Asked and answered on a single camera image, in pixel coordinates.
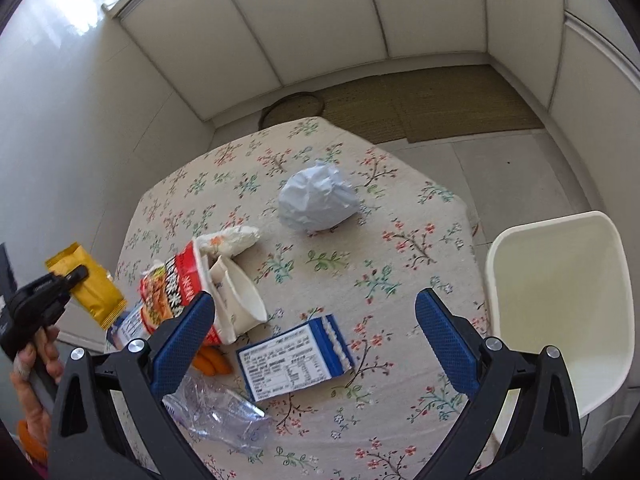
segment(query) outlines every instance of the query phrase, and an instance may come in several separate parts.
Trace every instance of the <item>carrot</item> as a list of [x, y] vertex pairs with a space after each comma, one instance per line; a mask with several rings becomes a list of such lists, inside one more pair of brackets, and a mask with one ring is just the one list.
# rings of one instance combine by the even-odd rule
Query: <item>carrot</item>
[[227, 375], [233, 373], [234, 370], [229, 364], [229, 361], [226, 360], [226, 357], [224, 357], [217, 348], [201, 346], [198, 354], [213, 365], [217, 374]]
[[196, 357], [191, 361], [191, 365], [195, 366], [198, 370], [200, 370], [206, 376], [212, 376], [216, 374], [216, 369], [213, 364], [205, 359], [200, 352], [196, 354]]

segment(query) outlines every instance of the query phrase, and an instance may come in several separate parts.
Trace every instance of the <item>silver screw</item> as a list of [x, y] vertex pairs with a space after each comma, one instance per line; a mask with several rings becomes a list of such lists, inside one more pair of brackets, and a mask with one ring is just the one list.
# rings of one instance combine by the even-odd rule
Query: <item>silver screw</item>
[[553, 359], [560, 357], [560, 351], [555, 346], [546, 347], [546, 354]]
[[502, 341], [500, 341], [497, 337], [490, 337], [486, 340], [486, 347], [489, 350], [497, 352], [502, 348]]
[[74, 361], [78, 361], [78, 359], [82, 359], [84, 357], [84, 348], [74, 348], [71, 351], [71, 358]]
[[142, 339], [134, 339], [127, 345], [129, 352], [133, 352], [134, 354], [140, 352], [144, 347], [145, 342]]

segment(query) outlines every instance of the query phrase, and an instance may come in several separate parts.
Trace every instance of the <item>orange wristband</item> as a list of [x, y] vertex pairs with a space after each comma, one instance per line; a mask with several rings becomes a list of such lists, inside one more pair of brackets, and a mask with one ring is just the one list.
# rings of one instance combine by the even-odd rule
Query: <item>orange wristband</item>
[[33, 458], [36, 462], [40, 462], [43, 465], [47, 463], [47, 449], [39, 443], [35, 438], [31, 436], [27, 429], [27, 421], [18, 421], [18, 438], [24, 448], [25, 452]]

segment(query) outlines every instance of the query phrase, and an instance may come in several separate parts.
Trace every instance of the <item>floral tablecloth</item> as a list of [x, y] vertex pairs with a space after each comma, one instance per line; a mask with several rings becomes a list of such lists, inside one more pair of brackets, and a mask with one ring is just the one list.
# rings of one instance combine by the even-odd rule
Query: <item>floral tablecloth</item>
[[[315, 159], [337, 164], [360, 196], [359, 214], [314, 235], [278, 222], [279, 190]], [[140, 272], [191, 237], [259, 227], [235, 258], [254, 280], [270, 320], [235, 350], [321, 314], [335, 314], [356, 367], [343, 377], [260, 405], [273, 434], [252, 456], [185, 433], [219, 479], [411, 479], [465, 404], [419, 329], [415, 296], [432, 286], [481, 333], [487, 314], [464, 203], [387, 152], [321, 118], [279, 124], [213, 150], [147, 192], [131, 220], [115, 273], [129, 301]], [[225, 378], [244, 389], [239, 376]], [[118, 402], [128, 434], [135, 433]], [[142, 443], [134, 450], [149, 465]], [[489, 463], [485, 448], [477, 467]]]

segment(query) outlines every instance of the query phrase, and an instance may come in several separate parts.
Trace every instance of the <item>blue textured pad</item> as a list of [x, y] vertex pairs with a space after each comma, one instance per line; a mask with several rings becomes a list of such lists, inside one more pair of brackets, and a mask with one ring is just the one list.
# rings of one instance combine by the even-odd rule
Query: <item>blue textured pad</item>
[[473, 399], [480, 387], [478, 362], [438, 301], [427, 290], [420, 291], [415, 298], [415, 319], [451, 385], [457, 392]]
[[207, 332], [213, 325], [215, 307], [209, 294], [194, 298], [188, 312], [154, 358], [153, 381], [149, 387], [156, 399], [174, 393]]

